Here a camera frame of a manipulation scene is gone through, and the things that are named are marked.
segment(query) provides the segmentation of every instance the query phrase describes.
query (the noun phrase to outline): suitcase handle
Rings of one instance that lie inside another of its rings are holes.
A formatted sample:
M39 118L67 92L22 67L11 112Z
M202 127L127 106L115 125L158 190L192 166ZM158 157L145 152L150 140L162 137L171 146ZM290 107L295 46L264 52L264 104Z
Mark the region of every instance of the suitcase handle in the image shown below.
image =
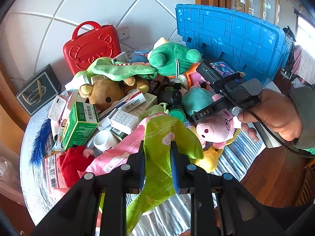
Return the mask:
M90 26L94 27L94 29L96 29L96 30L100 30L102 28L99 23L96 23L94 21L83 22L80 25L78 25L77 28L74 30L73 35L72 35L72 41L74 41L76 38L78 38L78 31L84 25L90 25Z

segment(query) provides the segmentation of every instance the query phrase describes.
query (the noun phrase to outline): plastic bag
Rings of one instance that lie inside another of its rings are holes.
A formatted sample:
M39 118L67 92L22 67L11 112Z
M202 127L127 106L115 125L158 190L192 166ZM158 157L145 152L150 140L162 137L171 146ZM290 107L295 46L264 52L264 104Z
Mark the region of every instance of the plastic bag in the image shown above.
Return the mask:
M14 189L20 188L18 173L12 162L2 156L0 156L0 180Z
M170 144L176 141L178 151L190 159L204 157L196 135L177 118L151 116L145 125L144 152L145 185L142 192L127 207L127 234L147 212L175 194L170 166Z

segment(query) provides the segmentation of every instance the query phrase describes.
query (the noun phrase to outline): sleeve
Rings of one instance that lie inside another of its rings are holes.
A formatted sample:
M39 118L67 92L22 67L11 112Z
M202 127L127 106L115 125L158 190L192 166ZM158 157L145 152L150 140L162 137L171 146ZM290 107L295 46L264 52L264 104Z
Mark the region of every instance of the sleeve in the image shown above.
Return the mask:
M315 85L311 87L292 88L289 96L294 102L302 120L302 133L295 143L296 148L315 147Z

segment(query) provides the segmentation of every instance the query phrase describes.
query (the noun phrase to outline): black cable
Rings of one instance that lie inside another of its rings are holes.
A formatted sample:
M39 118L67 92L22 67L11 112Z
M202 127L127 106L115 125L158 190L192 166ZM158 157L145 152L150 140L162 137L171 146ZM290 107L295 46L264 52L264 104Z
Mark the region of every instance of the black cable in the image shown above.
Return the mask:
M268 131L268 133L279 143L281 144L284 148L286 148L289 152L292 152L298 156L301 157L306 157L306 158L315 158L315 154L307 154L308 151L303 150L305 152L305 154L301 154L300 152L297 152L295 150L293 150L292 148L288 147L285 143L283 143L279 138L277 138L275 136L275 134L262 122L261 119L259 119L259 117L257 115L255 115L252 111L244 108L242 105L238 104L237 102L235 102L227 93L225 90L221 90L221 93L235 106L241 108L242 110L248 112L250 115L252 115L256 120L258 120L258 122Z

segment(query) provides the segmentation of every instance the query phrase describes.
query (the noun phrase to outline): red plastic suitcase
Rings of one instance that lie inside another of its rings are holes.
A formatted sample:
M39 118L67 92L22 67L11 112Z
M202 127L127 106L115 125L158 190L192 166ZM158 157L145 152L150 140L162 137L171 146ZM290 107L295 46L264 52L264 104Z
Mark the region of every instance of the red plastic suitcase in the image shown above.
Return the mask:
M91 25L94 29L78 36L84 25ZM63 46L63 55L73 75L86 70L99 57L114 58L120 53L116 29L112 25L100 26L94 21L78 25L72 39Z

